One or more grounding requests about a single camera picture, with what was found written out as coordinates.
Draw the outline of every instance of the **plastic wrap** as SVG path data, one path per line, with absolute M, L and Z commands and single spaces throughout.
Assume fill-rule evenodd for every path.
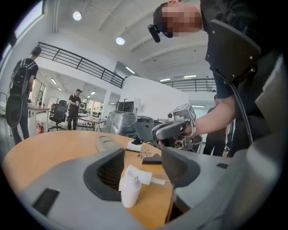
M 109 113 L 105 131 L 131 137 L 135 135 L 135 122 L 137 116 L 134 113 L 113 111 Z

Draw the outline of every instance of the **fire extinguisher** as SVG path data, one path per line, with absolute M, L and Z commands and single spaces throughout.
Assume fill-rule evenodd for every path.
M 44 133 L 44 124 L 43 122 L 41 124 L 37 124 L 36 126 L 36 134 Z

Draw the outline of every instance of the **black metal railing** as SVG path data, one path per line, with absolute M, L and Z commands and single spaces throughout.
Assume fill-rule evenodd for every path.
M 81 70 L 119 88 L 122 88 L 123 86 L 124 79 L 122 77 L 104 68 L 103 66 L 88 60 L 85 57 L 81 57 L 80 55 L 70 51 L 43 42 L 39 42 L 38 45 L 42 49 L 41 54 L 39 55 L 42 58 L 47 58 L 51 61 L 59 62 L 66 66 Z
M 198 78 L 178 81 L 163 82 L 163 84 L 179 89 L 181 91 L 206 91 L 215 92 L 216 84 L 214 78 Z

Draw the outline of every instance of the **wooden table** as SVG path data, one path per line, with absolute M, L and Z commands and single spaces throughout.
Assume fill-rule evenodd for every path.
M 91 122 L 92 126 L 89 127 L 89 130 L 90 130 L 90 128 L 93 128 L 94 131 L 96 131 L 96 132 L 98 131 L 98 129 L 100 129 L 100 131 L 102 132 L 102 129 L 101 129 L 100 125 L 107 121 L 107 119 L 98 119 L 98 118 L 95 118 L 95 117 L 77 117 L 77 119 L 84 121 L 83 125 L 82 125 L 82 130 L 83 130 L 83 127 L 84 127 L 84 124 L 85 124 L 86 128 L 87 128 L 87 131 L 88 131 L 88 127 L 89 126 L 87 126 L 86 123 L 87 122 Z
M 36 107 L 36 106 L 28 105 L 28 110 L 34 112 L 34 115 L 33 115 L 34 128 L 33 128 L 33 133 L 31 133 L 31 136 L 35 136 L 36 135 L 36 114 L 40 113 L 40 112 L 46 112 L 46 126 L 45 126 L 46 129 L 45 129 L 45 131 L 47 132 L 48 131 L 48 119 L 49 119 L 49 110 L 50 110 L 50 108 L 39 108 L 39 107 Z
M 30 137 L 17 144 L 6 155 L 2 163 L 3 171 L 13 191 L 19 194 L 53 166 L 98 153 L 95 139 L 102 135 L 103 133 L 73 130 Z M 105 135 L 112 137 L 123 148 L 131 140 L 116 134 Z M 159 149 L 143 143 L 143 151 L 148 149 L 152 154 L 161 154 Z M 131 164 L 138 169 L 152 172 L 155 178 L 169 180 L 161 165 L 142 165 L 142 160 L 137 155 L 138 153 L 126 151 L 122 176 Z M 172 184 L 169 181 L 164 186 L 154 183 L 142 185 L 137 204 L 126 210 L 146 228 L 155 229 L 165 224 L 171 196 Z

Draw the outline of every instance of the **jeans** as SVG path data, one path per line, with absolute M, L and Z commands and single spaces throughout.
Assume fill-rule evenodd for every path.
M 219 138 L 207 135 L 203 154 L 210 155 L 214 148 L 213 156 L 222 156 L 225 146 L 226 146 L 225 140 L 221 140 Z
M 69 112 L 68 116 L 68 130 L 71 130 L 71 123 L 73 120 L 73 130 L 76 130 L 78 112 Z
M 23 138 L 29 138 L 29 131 L 28 131 L 28 98 L 26 94 L 22 95 L 22 113 L 20 118 L 20 127 L 22 129 Z M 12 135 L 14 138 L 15 145 L 20 143 L 21 137 L 18 133 L 17 127 L 11 128 Z

